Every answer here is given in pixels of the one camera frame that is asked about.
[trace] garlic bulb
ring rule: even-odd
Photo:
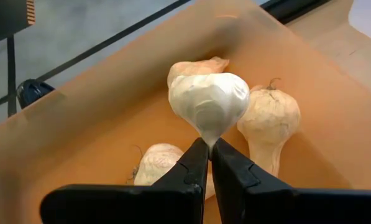
[[[249,143],[250,159],[277,177],[282,147],[297,130],[301,115],[297,101],[274,89],[272,82],[250,91],[249,107],[237,128]]]
[[[249,87],[231,73],[177,77],[168,92],[175,114],[189,122],[210,147],[245,113]]]
[[[154,144],[149,147],[141,159],[134,185],[152,185],[173,168],[183,154],[181,149],[167,143]],[[207,200],[214,194],[213,176],[208,174],[205,199]]]
[[[167,86],[170,88],[173,80],[180,75],[208,75],[222,73],[228,66],[229,60],[213,57],[199,62],[178,62],[171,68],[167,76]]]

